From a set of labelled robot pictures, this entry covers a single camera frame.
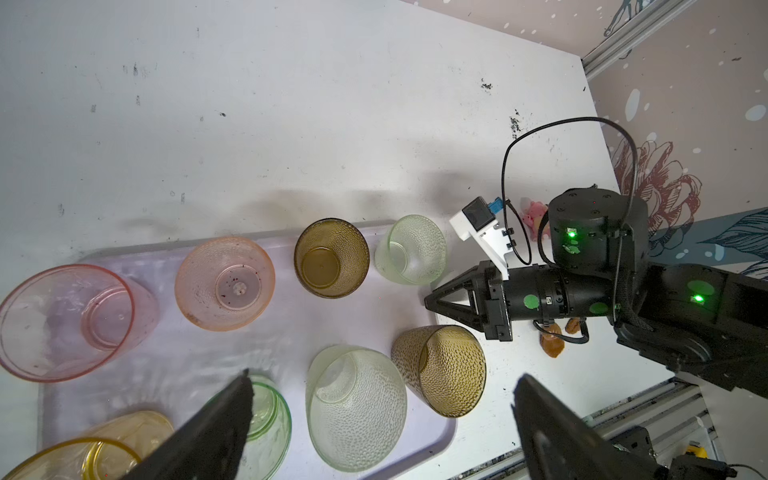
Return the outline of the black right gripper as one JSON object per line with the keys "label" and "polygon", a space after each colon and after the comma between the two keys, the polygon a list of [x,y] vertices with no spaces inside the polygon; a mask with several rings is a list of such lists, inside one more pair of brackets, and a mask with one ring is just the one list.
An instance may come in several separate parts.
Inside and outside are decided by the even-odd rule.
{"label": "black right gripper", "polygon": [[548,326],[558,319],[603,317],[611,292],[608,279],[548,265],[515,268],[503,279],[492,262],[484,261],[434,289],[424,305],[489,340],[510,341],[517,321]]}

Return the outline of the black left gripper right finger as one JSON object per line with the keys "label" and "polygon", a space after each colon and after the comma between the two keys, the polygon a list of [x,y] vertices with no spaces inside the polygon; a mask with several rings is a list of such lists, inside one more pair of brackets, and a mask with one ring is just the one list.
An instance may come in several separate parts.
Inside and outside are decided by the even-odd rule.
{"label": "black left gripper right finger", "polygon": [[512,405],[528,475],[532,479],[657,479],[659,466],[621,451],[529,374]]}

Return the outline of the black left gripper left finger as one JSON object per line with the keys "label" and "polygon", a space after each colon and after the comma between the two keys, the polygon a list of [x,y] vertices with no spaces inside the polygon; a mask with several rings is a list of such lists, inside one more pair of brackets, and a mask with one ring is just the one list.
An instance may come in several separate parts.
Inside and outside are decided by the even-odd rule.
{"label": "black left gripper left finger", "polygon": [[243,370],[126,479],[233,479],[252,419],[253,387]]}

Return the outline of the small green glass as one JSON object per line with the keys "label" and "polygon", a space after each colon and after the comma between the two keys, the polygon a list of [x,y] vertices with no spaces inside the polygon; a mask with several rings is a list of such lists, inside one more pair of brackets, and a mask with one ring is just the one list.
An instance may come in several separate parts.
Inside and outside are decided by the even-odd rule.
{"label": "small green glass", "polygon": [[236,479],[272,479],[288,453],[292,416],[274,381],[250,373],[252,419]]}

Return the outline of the brown tall glass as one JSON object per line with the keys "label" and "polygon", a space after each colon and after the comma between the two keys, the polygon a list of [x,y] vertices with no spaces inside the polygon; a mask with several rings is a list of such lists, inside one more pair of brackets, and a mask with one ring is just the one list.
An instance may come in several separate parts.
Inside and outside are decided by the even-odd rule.
{"label": "brown tall glass", "polygon": [[485,354],[463,327],[433,325],[405,331],[395,339],[391,359],[414,393],[443,417],[467,415],[483,395]]}

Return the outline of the pale green short glass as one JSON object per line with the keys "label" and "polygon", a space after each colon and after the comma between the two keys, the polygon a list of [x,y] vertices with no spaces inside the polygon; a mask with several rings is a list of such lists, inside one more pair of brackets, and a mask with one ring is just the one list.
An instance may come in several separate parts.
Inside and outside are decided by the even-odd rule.
{"label": "pale green short glass", "polygon": [[447,256],[447,243],[438,225],[423,215],[411,214],[399,219],[380,239],[374,264],[392,282],[421,286],[443,274]]}

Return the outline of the yellow glass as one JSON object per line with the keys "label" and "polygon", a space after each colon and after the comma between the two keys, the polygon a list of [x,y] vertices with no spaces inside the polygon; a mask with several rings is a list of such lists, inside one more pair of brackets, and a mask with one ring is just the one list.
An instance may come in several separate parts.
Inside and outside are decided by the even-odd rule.
{"label": "yellow glass", "polygon": [[174,433],[163,414],[123,415],[29,457],[7,479],[120,479]]}

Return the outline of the lilac plastic tray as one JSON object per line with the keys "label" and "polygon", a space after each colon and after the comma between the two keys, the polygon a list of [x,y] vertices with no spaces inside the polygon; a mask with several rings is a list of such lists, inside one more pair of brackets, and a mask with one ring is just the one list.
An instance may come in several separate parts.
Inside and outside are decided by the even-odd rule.
{"label": "lilac plastic tray", "polygon": [[118,416],[155,410],[181,426],[244,369],[270,378],[286,399],[293,434],[277,471],[280,479],[338,479],[313,447],[306,421],[306,382],[316,355],[333,345],[389,353],[396,337],[435,323],[421,290],[370,271],[341,299],[309,293],[294,271],[296,237],[262,233],[257,243],[276,271],[266,310],[227,332],[200,328],[180,312],[174,282],[193,242],[155,244],[93,253],[86,262],[127,276],[150,290],[161,311],[155,330],[138,347],[74,380],[40,388],[38,443],[49,447]]}

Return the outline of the olive amber glass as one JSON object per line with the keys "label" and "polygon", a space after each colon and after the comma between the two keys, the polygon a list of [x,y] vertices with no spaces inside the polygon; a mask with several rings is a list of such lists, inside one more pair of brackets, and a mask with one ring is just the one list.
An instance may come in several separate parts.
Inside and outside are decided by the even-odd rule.
{"label": "olive amber glass", "polygon": [[352,294],[364,282],[370,265],[368,243],[353,224],[325,218],[310,224],[298,237],[293,254],[300,284],[327,299]]}

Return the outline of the pale green frosted glass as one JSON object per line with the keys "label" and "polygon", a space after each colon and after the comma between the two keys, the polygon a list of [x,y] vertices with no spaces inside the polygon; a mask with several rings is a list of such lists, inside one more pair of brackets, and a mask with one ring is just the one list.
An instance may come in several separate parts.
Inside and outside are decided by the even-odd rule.
{"label": "pale green frosted glass", "polygon": [[318,455],[336,470],[357,473],[378,465],[395,448],[408,400],[404,380],[388,356],[334,345],[310,365],[305,406]]}

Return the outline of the pink glass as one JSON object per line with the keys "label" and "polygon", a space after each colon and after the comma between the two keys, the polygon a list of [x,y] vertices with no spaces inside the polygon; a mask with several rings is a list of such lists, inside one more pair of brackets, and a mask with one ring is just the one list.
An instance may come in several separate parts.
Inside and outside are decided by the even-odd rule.
{"label": "pink glass", "polygon": [[266,250],[244,237],[223,237],[197,246],[185,257],[174,293],[187,320],[225,332],[264,313],[275,287],[276,273]]}
{"label": "pink glass", "polygon": [[160,320],[136,281],[96,265],[40,272],[1,303],[1,366],[31,382],[82,377],[137,347]]}

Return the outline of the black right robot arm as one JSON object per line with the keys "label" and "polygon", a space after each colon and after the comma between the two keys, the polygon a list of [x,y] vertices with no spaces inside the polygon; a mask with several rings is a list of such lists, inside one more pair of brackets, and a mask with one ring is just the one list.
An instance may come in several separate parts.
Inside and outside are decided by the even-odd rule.
{"label": "black right robot arm", "polygon": [[475,199],[455,218],[488,259],[436,288],[429,311],[508,342],[512,323],[549,333],[559,319],[607,318],[618,342],[672,372],[725,390],[767,393],[767,284],[697,264],[650,259],[648,207],[636,197],[596,187],[555,197],[540,229],[552,256],[512,268],[511,236],[493,207]]}

